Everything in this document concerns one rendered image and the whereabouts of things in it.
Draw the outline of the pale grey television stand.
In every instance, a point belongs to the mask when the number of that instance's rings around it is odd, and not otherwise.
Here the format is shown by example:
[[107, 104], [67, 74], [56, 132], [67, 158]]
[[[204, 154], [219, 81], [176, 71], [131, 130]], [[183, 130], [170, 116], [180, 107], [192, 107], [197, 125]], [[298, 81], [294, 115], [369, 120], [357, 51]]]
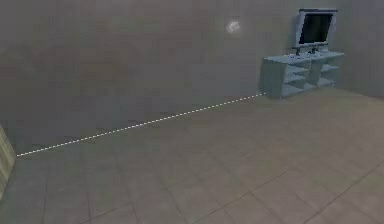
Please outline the pale grey television stand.
[[262, 59], [259, 90], [281, 99], [336, 84], [340, 52], [316, 52], [270, 56]]

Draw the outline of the silver framed television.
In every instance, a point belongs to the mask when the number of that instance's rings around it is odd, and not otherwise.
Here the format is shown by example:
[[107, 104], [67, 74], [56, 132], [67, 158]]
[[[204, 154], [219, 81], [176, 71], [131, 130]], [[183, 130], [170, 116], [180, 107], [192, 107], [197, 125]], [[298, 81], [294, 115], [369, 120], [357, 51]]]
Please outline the silver framed television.
[[298, 10], [293, 49], [299, 55], [302, 48], [317, 48], [329, 44], [336, 24], [335, 8], [301, 8]]

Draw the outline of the pale wooden furniture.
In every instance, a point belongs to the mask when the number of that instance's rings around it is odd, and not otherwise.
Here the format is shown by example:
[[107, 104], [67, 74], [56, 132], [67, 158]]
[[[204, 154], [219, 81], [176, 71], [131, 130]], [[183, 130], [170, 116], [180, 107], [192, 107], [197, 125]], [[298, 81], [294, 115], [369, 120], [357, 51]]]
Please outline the pale wooden furniture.
[[5, 193], [16, 160], [12, 144], [0, 125], [0, 201]]

